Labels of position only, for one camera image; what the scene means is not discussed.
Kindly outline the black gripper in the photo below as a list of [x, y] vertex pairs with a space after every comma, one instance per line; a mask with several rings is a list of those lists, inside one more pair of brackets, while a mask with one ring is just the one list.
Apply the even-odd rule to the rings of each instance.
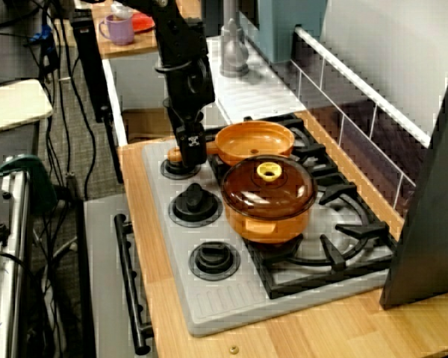
[[167, 83], [167, 112], [185, 167], [194, 167], [207, 160], [205, 130], [200, 123], [202, 109], [215, 100], [208, 56], [182, 62], [163, 60]]

